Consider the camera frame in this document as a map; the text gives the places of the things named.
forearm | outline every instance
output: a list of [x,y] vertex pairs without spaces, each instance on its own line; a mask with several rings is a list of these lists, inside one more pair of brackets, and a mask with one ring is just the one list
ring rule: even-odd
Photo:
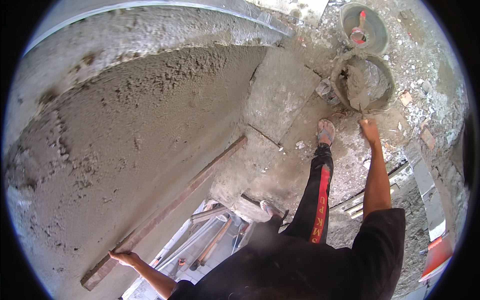
[[140,260],[132,266],[148,283],[156,290],[156,292],[164,299],[168,299],[177,285],[170,277],[163,275],[161,272],[149,266],[146,262]]
[[378,140],[372,143],[371,147],[372,160],[363,199],[363,219],[373,211],[392,208],[390,182],[385,167],[382,145]]

gray bucket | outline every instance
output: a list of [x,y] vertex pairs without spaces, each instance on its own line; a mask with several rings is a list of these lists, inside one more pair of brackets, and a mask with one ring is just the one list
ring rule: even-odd
[[340,31],[342,38],[351,48],[357,48],[358,44],[350,40],[352,29],[359,25],[359,15],[365,11],[365,32],[368,35],[368,46],[365,51],[376,55],[384,55],[389,42],[389,34],[383,20],[370,8],[358,4],[348,3],[340,7]]
[[338,77],[346,69],[347,64],[352,59],[361,59],[367,60],[377,66],[380,72],[383,73],[386,80],[388,81],[388,88],[379,98],[372,98],[370,104],[365,108],[365,112],[370,113],[372,111],[382,111],[389,109],[390,106],[394,103],[396,99],[395,91],[396,85],[395,80],[392,75],[392,71],[388,66],[387,61],[381,57],[368,53],[363,49],[353,49],[352,51],[342,54],[337,61],[335,62],[332,74],[330,76],[330,82],[332,83],[332,88],[340,99],[340,101],[349,109],[357,111],[352,106],[350,106],[350,101],[347,97],[347,87],[346,80],[340,80]]

flip-flop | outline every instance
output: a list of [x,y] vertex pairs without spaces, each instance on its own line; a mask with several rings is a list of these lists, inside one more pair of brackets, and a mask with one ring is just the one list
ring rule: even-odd
[[[268,209],[266,209],[267,206],[269,206],[270,208],[275,210],[279,215],[282,215],[282,211],[279,210],[278,208],[276,208],[270,201],[268,201],[268,200],[260,201],[260,208],[268,214]],[[285,211],[285,214],[283,215],[282,221],[285,220],[289,211],[290,210],[288,210],[288,209]]]
[[[329,120],[327,120],[327,119],[321,119],[321,120],[319,120],[319,122],[320,122],[320,121],[327,121],[327,122],[329,122],[329,123],[332,125],[333,130],[334,130],[334,132],[335,132],[335,130],[336,130],[336,129],[335,129],[335,126],[333,125],[333,123],[332,123],[331,121],[329,121]],[[331,137],[330,134],[328,133],[328,131],[326,131],[325,128],[324,128],[324,129],[322,129],[322,131],[320,131],[320,132],[318,133],[318,135],[317,135],[317,142],[318,142],[318,143],[320,143],[319,141],[320,141],[320,137],[321,137],[322,134],[326,134],[326,136],[327,136],[328,139],[330,140],[330,147],[331,147],[332,144],[333,144],[333,139],[335,138],[335,136],[334,136],[334,137]]]

hand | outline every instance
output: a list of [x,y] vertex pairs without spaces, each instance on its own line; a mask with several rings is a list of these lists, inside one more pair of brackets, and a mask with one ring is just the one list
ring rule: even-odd
[[133,252],[130,252],[129,254],[123,254],[123,253],[114,253],[112,251],[109,251],[108,254],[110,255],[111,258],[118,260],[121,265],[128,265],[132,268],[138,265],[139,262],[142,262],[142,259],[140,259],[140,256],[138,256],[138,254]]
[[359,121],[362,134],[370,143],[370,147],[380,144],[380,136],[378,135],[377,122],[374,119],[365,119]]

brick fragment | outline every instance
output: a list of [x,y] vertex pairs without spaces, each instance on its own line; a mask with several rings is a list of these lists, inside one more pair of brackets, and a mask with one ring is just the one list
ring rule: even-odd
[[410,103],[412,99],[412,95],[410,95],[410,92],[405,90],[403,93],[400,94],[400,101],[402,102],[403,106],[407,106],[408,103]]
[[433,150],[435,147],[435,139],[427,127],[423,127],[422,131],[420,132],[420,138],[425,142],[425,144],[427,144],[430,150]]

